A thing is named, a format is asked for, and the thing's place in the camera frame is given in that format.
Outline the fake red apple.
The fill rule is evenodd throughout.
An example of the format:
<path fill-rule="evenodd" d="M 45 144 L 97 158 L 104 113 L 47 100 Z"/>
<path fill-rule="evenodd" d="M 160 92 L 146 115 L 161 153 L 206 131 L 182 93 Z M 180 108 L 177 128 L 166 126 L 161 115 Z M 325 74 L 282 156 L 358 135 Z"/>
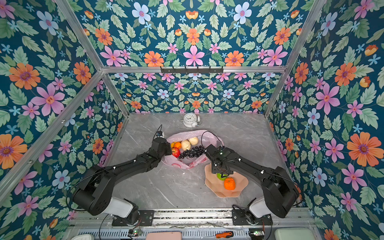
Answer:
<path fill-rule="evenodd" d="M 172 156 L 174 156 L 175 158 L 179 158 L 180 155 L 181 152 L 178 148 L 172 148 Z"/>

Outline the fake green apple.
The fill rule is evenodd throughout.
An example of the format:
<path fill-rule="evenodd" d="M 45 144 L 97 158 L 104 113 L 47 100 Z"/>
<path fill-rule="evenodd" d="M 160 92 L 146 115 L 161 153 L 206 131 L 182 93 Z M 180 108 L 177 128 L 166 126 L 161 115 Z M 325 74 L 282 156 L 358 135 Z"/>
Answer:
<path fill-rule="evenodd" d="M 220 181 L 224 181 L 229 175 L 226 175 L 226 174 L 216 174 L 216 177 L 220 180 Z"/>

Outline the fake persimmon orange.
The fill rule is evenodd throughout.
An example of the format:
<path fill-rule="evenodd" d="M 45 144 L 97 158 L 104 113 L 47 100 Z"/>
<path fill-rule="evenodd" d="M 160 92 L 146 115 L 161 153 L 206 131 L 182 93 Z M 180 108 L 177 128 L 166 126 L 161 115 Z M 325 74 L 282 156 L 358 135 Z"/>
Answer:
<path fill-rule="evenodd" d="M 224 188 L 229 191 L 233 191 L 236 189 L 236 181 L 233 178 L 226 178 L 224 180 Z"/>

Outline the fake beige pear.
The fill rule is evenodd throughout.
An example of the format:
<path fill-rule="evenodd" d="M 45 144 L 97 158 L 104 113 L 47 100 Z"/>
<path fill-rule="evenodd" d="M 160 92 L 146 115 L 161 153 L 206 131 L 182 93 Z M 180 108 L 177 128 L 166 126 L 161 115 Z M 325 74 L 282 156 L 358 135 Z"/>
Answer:
<path fill-rule="evenodd" d="M 184 140 L 181 142 L 181 149 L 183 151 L 190 150 L 192 148 L 192 144 L 188 140 Z"/>

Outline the pink flower-shaped bowl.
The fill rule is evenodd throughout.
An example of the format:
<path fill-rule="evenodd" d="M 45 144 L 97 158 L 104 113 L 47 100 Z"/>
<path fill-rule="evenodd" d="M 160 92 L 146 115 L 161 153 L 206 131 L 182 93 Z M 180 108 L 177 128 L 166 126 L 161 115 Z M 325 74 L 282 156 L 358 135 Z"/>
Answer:
<path fill-rule="evenodd" d="M 217 197 L 237 198 L 248 186 L 249 180 L 236 172 L 231 175 L 214 174 L 209 164 L 205 166 L 205 184 Z"/>

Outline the pink plastic bag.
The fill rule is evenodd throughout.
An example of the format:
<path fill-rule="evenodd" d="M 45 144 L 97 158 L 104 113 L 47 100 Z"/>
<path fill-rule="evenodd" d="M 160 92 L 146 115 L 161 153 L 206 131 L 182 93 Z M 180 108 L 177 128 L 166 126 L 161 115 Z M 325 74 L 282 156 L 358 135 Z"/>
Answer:
<path fill-rule="evenodd" d="M 171 154 L 162 158 L 162 163 L 179 169 L 192 169 L 208 161 L 206 147 L 224 146 L 224 142 L 208 130 L 181 132 L 167 138 Z"/>

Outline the fake pale yellow fruit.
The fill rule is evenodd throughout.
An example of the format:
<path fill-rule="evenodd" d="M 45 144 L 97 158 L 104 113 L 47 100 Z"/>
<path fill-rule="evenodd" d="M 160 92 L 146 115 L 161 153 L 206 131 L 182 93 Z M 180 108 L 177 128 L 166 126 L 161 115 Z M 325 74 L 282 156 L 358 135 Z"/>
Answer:
<path fill-rule="evenodd" d="M 192 146 L 196 146 L 196 145 L 198 145 L 198 143 L 199 143 L 199 139 L 198 139 L 198 137 L 190 138 L 190 139 L 188 139 L 188 141 L 190 142 L 190 144 L 191 144 Z"/>

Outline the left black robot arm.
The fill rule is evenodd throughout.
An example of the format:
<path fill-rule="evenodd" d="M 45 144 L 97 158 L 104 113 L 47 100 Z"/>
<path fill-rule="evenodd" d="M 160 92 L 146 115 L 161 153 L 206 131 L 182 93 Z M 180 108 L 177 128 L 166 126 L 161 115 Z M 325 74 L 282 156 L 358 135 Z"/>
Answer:
<path fill-rule="evenodd" d="M 163 137 L 154 138 L 146 152 L 124 163 L 93 166 L 76 186 L 73 202 L 93 216 L 109 214 L 134 225 L 139 220 L 139 208 L 126 199 L 113 197 L 114 187 L 120 182 L 156 168 L 162 158 L 172 154 L 171 144 Z"/>

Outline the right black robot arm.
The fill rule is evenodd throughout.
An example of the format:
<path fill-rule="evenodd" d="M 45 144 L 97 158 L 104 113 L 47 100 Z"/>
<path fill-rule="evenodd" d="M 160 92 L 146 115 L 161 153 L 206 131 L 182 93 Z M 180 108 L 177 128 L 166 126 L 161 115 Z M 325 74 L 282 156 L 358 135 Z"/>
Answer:
<path fill-rule="evenodd" d="M 285 218 L 296 204 L 300 194 L 284 168 L 259 165 L 227 147 L 209 145 L 204 152 L 212 163 L 212 173 L 230 175 L 237 172 L 261 187 L 263 196 L 246 208 L 255 218 L 269 214 Z"/>

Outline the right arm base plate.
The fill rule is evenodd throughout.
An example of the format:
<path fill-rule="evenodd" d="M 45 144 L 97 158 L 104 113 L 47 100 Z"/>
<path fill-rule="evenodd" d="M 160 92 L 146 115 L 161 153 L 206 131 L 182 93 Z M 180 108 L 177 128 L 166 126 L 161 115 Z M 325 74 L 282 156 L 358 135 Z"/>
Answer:
<path fill-rule="evenodd" d="M 265 215 L 261 218 L 255 217 L 248 209 L 241 208 L 238 205 L 232 205 L 232 221 L 234 226 L 272 226 L 271 215 Z"/>

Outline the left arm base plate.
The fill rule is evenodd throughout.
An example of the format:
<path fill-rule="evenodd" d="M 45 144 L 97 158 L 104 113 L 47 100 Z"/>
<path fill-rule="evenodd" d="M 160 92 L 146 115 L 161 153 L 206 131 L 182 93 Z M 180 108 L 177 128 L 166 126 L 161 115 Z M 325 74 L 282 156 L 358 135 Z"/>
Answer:
<path fill-rule="evenodd" d="M 150 227 L 153 224 L 154 210 L 138 210 L 131 212 L 127 218 L 114 216 L 113 227 Z"/>

